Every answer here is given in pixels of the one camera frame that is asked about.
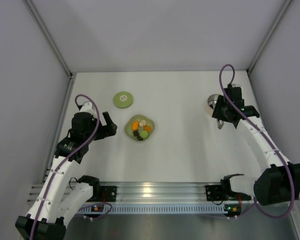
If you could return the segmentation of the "left aluminium frame post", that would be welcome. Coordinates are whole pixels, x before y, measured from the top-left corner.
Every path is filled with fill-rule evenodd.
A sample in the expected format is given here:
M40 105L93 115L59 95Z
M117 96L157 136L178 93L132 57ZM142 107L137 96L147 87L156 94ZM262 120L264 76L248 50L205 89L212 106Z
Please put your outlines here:
M49 47L51 48L53 54L55 55L57 61L59 62L60 66L62 67L63 71L65 72L67 77L71 79L73 76L73 73L71 72L70 68L68 67L61 51L59 50L52 34L50 33L49 29L47 28L46 23L43 20L41 14L39 13L37 7L35 6L35 4L33 3L32 0L23 0L22 2L28 9L30 15L33 17L37 26L39 27L41 33L43 34L46 42L48 43Z

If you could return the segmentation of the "right aluminium frame post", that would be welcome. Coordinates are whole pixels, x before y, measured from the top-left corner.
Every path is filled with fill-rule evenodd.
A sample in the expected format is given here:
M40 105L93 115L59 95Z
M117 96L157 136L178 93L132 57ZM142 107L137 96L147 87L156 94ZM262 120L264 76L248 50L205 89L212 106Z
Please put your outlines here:
M265 52L267 46L270 44L272 38L274 37L276 31L280 27L283 19L285 18L286 14L288 13L289 9L293 5L294 0L284 0L279 7L279 10L274 15L272 21L268 29L266 30L264 37L262 38L260 45L257 48L257 51L252 57L248 68L246 69L247 75L250 76L252 71L254 70L255 66L257 65L258 61L262 57L263 53Z

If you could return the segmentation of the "aluminium mounting rail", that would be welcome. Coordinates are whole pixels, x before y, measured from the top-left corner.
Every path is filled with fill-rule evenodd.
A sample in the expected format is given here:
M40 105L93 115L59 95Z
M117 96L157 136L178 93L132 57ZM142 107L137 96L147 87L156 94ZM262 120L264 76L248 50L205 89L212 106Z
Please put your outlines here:
M217 182L101 182L101 187L107 192L105 202L116 204L198 204L207 201L206 186L220 185ZM30 188L26 197L27 204L33 204L40 193L43 184ZM62 201L70 194L88 197L93 188L87 183L71 182L65 190L57 190L56 196Z

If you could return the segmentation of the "metal bowl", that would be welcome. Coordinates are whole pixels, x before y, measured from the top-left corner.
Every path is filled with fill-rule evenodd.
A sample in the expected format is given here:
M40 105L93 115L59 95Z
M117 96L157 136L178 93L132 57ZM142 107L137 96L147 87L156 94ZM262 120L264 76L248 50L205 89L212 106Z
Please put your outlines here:
M208 97L207 99L207 105L211 108L211 109L215 109L216 104L218 102L218 98L220 97L220 94L212 94Z

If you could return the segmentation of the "green round lid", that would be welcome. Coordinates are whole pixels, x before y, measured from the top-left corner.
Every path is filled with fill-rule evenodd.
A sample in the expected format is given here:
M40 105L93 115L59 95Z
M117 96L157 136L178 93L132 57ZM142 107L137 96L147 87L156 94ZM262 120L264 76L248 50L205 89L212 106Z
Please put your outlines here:
M130 92L120 91L113 97L113 104L119 109L125 109L133 104L134 98Z

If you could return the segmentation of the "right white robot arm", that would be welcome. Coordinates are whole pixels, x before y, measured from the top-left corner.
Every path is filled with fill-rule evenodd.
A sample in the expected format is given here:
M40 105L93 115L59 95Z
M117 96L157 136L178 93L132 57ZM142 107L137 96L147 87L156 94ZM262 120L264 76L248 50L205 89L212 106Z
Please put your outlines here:
M207 104L221 129L233 124L243 136L260 168L260 176L236 173L221 180L228 195L244 194L256 198L262 206L297 200L300 195L300 164L290 160L277 148L263 126L260 114L252 105L245 105L242 89L229 85L226 95L213 94Z

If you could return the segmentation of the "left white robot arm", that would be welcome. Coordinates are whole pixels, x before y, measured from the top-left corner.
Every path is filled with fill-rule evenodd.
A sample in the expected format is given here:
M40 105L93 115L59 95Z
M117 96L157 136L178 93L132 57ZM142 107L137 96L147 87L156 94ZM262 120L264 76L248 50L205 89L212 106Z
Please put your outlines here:
M25 216L19 216L15 227L24 240L62 240L72 218L84 210L84 203L97 202L101 209L115 195L101 186L97 177L83 175L68 196L64 193L93 141L117 133L108 112L103 112L105 125L100 122L96 104L88 100L78 106L67 135L56 146L52 166L43 187Z

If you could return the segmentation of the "black base bracket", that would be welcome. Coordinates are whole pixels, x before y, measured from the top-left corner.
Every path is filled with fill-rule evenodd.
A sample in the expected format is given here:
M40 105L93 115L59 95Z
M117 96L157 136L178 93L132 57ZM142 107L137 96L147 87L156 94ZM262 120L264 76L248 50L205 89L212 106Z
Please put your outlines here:
M210 202L238 201L239 198L242 201L250 201L252 199L249 195L233 192L220 184L206 185L205 193L206 199Z
M99 186L94 187L92 197L89 202L116 202L117 199L117 186Z

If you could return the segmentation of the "left black base bracket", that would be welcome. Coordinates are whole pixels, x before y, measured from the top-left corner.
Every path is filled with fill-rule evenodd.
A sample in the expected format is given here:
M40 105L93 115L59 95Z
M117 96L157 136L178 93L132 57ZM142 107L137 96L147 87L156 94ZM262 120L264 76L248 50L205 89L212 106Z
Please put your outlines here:
M117 199L117 186L99 186L94 187L92 197L89 202L116 202Z

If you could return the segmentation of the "aluminium frame post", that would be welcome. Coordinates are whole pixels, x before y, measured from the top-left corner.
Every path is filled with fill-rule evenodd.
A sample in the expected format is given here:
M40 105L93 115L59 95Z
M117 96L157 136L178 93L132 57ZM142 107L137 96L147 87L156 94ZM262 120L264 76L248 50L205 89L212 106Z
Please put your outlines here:
M267 46L270 44L272 38L274 37L276 31L280 27L283 19L285 18L286 14L288 13L289 9L293 5L294 0L284 0L279 7L279 10L274 15L272 21L268 29L266 30L264 37L262 38L260 45L257 48L257 51L252 57L248 68L246 69L247 75L250 76L252 71L254 70L255 66L257 65L258 61L262 57L263 53L265 52Z
M68 67L61 51L59 50L52 34L50 33L49 29L47 28L46 23L43 20L41 14L39 13L37 7L35 6L35 4L33 3L32 0L23 0L22 2L28 9L30 15L33 17L37 26L39 27L41 33L43 34L46 42L48 43L49 47L51 48L53 54L55 55L57 61L59 62L60 66L62 67L63 71L65 72L67 77L71 79L73 76L73 73L71 72L70 68Z

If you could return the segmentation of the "orange round snack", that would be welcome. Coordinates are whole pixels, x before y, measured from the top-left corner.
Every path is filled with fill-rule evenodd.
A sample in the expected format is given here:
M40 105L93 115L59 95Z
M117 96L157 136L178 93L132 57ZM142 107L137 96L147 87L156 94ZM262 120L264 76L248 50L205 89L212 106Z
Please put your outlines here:
M145 125L143 127L143 130L150 134L152 132L152 127L150 125Z

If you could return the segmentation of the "green square lunch box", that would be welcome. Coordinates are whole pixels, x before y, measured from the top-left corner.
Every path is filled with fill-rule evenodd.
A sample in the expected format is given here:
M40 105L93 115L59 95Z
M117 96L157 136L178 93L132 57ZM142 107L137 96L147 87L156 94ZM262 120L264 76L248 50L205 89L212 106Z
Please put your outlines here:
M133 140L135 140L135 141L137 141L137 142L144 142L144 141L147 140L147 139L143 139L142 141L139 141L139 140L137 139L137 137L135 137L134 134L133 134L133 132L135 132L135 131L132 130L132 124L133 124L133 122L135 122L135 121L138 121L138 122L139 122L138 130L136 130L136 131L138 131L139 133L140 133L141 131L143 131L144 126L146 126L146 125L140 126L140 121L141 121L141 120L145 120L145 121L146 121L146 125L150 125L151 128L152 128L152 132L148 134L148 138L147 138L147 139L150 138L150 136L153 134L153 132L154 132L154 130L155 130L155 128L156 128L156 127L155 127L155 122L154 122L152 119L148 118L147 116L142 115L142 114L136 114L136 115L133 115L133 116L128 120L128 122L125 124L124 132L125 132L125 134L126 134L129 138L131 138L131 139L133 139Z

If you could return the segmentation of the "right black base bracket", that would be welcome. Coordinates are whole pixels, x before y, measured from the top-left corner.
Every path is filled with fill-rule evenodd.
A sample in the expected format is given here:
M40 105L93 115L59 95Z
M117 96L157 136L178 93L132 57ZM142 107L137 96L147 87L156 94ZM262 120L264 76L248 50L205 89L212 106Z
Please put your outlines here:
M205 193L206 199L210 202L238 201L239 198L242 201L250 201L252 199L249 195L233 192L220 184L206 185Z

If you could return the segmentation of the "metal serving tongs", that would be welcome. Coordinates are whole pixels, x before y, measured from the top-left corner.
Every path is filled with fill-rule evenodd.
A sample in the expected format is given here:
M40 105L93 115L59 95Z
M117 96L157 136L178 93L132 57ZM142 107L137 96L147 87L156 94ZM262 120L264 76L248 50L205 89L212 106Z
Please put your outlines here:
M216 121L217 121L217 128L221 130L224 126L224 121L222 120L222 107L223 107L223 97L220 96L217 101L216 106Z

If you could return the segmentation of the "brown chocolate cube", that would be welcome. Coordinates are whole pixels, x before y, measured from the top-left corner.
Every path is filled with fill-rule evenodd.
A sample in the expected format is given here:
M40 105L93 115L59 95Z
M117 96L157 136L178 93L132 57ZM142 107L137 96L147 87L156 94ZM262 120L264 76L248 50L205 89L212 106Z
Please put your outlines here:
M137 138L140 134L139 134L138 131L134 131L134 132L133 132L133 135Z

